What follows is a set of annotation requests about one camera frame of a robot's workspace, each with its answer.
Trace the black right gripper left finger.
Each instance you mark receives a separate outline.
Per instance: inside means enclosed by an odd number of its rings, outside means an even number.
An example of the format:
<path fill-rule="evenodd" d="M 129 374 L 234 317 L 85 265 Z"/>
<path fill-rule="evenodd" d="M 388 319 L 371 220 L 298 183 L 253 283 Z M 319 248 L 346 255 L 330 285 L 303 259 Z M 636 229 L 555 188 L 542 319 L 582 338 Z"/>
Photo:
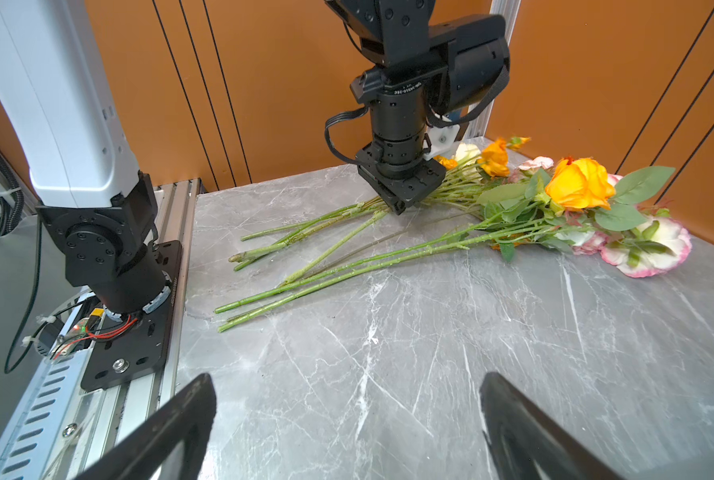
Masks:
<path fill-rule="evenodd" d="M 217 412 L 212 377 L 202 373 L 80 479 L 196 479 Z"/>

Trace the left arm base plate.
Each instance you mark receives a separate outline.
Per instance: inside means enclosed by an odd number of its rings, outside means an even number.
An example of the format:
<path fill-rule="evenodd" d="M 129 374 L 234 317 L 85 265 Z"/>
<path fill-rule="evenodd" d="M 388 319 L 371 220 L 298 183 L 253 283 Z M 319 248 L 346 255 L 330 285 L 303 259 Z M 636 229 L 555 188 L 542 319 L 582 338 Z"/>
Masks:
<path fill-rule="evenodd" d="M 83 390 L 106 390 L 164 367 L 171 340 L 183 251 L 180 241 L 160 245 L 160 264 L 169 277 L 171 293 L 152 313 L 138 316 L 133 326 L 121 336 L 93 346 L 80 382 Z"/>

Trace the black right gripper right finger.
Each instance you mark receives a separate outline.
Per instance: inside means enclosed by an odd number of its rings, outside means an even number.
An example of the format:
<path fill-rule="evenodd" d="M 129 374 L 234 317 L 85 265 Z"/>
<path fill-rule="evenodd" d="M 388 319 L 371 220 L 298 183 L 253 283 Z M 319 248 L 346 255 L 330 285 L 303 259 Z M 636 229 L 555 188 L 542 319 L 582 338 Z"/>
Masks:
<path fill-rule="evenodd" d="M 501 479 L 619 479 L 498 372 L 480 387 L 484 435 Z"/>

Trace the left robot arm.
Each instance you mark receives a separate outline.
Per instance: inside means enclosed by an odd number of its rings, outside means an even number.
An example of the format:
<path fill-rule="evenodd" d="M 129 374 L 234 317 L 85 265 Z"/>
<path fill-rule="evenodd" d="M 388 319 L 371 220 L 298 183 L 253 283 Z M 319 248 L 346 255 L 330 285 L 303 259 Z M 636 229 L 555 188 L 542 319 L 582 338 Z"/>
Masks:
<path fill-rule="evenodd" d="M 505 18 L 470 15 L 432 24 L 431 1 L 333 1 L 372 68 L 351 91 L 372 139 L 349 163 L 381 199 L 378 215 L 401 214 L 439 188 L 435 158 L 450 113 L 476 120 L 506 88 Z M 41 199 L 38 214 L 66 258 L 66 277 L 90 288 L 111 315 L 152 313 L 172 283 L 149 239 L 157 204 L 132 152 L 81 1 L 0 1 L 0 102 Z"/>

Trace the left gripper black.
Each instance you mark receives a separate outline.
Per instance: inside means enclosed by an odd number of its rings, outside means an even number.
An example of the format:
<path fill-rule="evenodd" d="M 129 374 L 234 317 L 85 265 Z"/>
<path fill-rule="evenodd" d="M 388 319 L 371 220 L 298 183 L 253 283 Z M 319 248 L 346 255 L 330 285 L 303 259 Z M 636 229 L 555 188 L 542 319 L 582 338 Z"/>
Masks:
<path fill-rule="evenodd" d="M 360 150 L 355 157 L 358 173 L 396 215 L 426 199 L 445 179 L 446 168 L 436 160 L 420 157 L 408 167 L 396 166 L 375 159 L 379 153 L 374 145 Z"/>

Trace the yellow orange poppy stem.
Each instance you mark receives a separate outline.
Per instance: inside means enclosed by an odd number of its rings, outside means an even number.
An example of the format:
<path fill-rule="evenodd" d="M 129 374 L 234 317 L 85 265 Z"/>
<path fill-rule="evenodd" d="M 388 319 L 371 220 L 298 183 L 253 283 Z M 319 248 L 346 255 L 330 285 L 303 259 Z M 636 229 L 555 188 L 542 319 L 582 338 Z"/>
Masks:
<path fill-rule="evenodd" d="M 509 154 L 520 150 L 529 141 L 528 137 L 512 137 L 508 140 L 498 139 L 485 147 L 480 147 L 477 143 L 470 143 L 476 144 L 481 149 L 481 153 L 471 159 L 464 160 L 453 170 L 448 171 L 446 169 L 446 176 L 442 185 L 423 200 L 422 205 L 424 207 L 443 205 L 465 213 L 474 213 L 476 200 L 483 189 L 499 186 L 513 176 L 512 168 L 509 164 Z M 229 258 L 229 261 L 234 263 L 236 265 L 235 269 L 239 271 L 268 255 L 303 242 L 326 229 L 352 220 L 360 219 L 362 221 L 358 227 L 346 234 L 303 269 L 304 272 L 308 272 L 343 245 L 390 214 L 390 208 L 378 197 L 358 203 L 363 204 L 359 209 L 354 209 L 349 213 L 344 212 L 339 216 L 329 216 L 326 220 L 310 224 L 305 228 L 283 231 L 281 232 L 283 234 L 282 238 L 264 247 L 236 253 Z"/>

